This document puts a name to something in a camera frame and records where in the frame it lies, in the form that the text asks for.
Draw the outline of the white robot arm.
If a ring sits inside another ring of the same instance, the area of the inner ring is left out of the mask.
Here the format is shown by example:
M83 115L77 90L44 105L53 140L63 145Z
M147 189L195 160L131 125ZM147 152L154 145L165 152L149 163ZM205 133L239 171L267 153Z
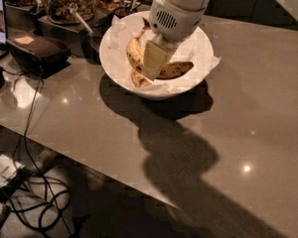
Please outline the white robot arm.
M193 34L204 15L231 19L237 24L262 25L268 37L280 33L281 37L267 48L265 41L244 36L238 27L233 31L231 47L243 45L248 63L275 61L280 71L297 70L298 42L288 32L298 31L298 0L153 0L149 22L155 34L181 43Z

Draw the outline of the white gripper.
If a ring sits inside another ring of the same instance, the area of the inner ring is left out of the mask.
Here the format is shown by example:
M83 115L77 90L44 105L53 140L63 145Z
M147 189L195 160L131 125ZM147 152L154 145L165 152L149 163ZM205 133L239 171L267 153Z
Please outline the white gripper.
M141 73L154 80L176 51L178 45L189 38L201 21L205 11L204 0L153 0L149 22L152 31L170 43L158 44L152 40L145 45Z

